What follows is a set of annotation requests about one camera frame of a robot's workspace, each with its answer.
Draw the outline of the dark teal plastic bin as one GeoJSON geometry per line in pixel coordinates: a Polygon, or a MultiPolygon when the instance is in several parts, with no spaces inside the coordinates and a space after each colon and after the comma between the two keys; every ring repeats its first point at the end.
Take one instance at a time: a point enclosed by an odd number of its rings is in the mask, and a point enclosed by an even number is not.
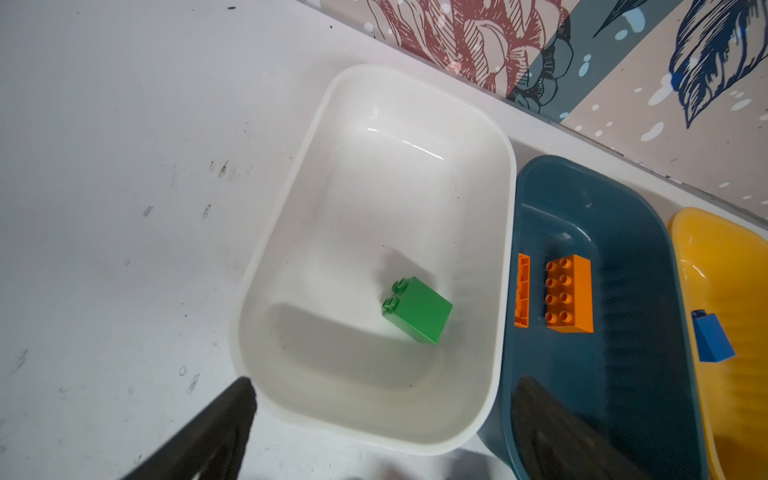
{"type": "Polygon", "coordinates": [[[651,477],[706,478],[676,259],[653,207],[591,169],[540,156],[517,177],[512,251],[531,261],[531,321],[505,328],[500,385],[479,432],[485,446],[526,477],[510,412],[529,376],[651,477]],[[592,266],[591,334],[545,324],[545,266],[574,254],[592,266]]]}

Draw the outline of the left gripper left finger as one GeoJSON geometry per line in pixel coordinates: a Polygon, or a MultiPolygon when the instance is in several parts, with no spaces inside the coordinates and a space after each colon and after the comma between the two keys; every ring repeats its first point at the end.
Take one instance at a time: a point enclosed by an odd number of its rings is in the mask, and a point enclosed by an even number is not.
{"type": "Polygon", "coordinates": [[[126,477],[236,479],[256,412],[253,384],[240,377],[126,477]]]}

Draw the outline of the small blue lego brick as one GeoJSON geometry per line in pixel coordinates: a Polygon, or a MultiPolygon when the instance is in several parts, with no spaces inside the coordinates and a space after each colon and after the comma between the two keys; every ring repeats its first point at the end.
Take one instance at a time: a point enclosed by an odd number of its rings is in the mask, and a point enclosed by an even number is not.
{"type": "Polygon", "coordinates": [[[691,312],[691,319],[700,362],[720,363],[736,355],[716,314],[698,309],[691,312]]]}

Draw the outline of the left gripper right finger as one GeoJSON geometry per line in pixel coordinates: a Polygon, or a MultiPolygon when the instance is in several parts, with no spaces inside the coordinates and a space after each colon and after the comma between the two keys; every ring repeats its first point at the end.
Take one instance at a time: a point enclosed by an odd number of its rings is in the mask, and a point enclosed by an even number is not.
{"type": "Polygon", "coordinates": [[[535,379],[521,378],[511,400],[518,455],[531,479],[647,479],[535,379]]]}

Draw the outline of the orange lego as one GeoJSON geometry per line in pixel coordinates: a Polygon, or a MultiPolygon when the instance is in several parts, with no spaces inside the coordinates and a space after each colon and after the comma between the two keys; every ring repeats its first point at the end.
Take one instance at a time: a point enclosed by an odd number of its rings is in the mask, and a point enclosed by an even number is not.
{"type": "Polygon", "coordinates": [[[579,255],[546,264],[546,326],[559,333],[594,332],[591,262],[579,255]]]}

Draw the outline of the orange lego brick vertical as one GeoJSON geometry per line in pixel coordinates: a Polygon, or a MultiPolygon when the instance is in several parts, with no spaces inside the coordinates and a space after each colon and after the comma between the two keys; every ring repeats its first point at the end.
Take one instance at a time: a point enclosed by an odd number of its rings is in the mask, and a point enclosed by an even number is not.
{"type": "Polygon", "coordinates": [[[514,326],[528,328],[530,322],[530,257],[518,254],[514,326]]]}

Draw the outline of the yellow plastic bin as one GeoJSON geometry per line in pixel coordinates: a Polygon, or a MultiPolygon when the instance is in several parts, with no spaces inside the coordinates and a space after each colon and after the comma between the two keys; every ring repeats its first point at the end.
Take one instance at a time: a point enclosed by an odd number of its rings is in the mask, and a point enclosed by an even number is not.
{"type": "Polygon", "coordinates": [[[713,479],[767,476],[767,242],[696,208],[669,223],[713,479]]]}

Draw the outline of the green lego brick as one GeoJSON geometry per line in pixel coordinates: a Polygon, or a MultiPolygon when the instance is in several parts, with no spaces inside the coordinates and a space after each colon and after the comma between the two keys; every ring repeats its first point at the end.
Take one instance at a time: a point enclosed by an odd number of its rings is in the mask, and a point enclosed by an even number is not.
{"type": "Polygon", "coordinates": [[[396,281],[382,316],[419,343],[437,345],[453,304],[417,277],[396,281]]]}

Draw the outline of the white plastic bin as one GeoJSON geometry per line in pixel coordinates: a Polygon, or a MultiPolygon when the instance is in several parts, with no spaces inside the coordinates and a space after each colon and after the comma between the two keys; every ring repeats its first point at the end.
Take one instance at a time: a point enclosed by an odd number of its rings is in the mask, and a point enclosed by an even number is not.
{"type": "Polygon", "coordinates": [[[396,70],[330,84],[246,270],[230,348],[283,420],[417,455],[460,447],[499,385],[517,165],[484,112],[396,70]],[[437,345],[382,316],[417,277],[437,345]]]}

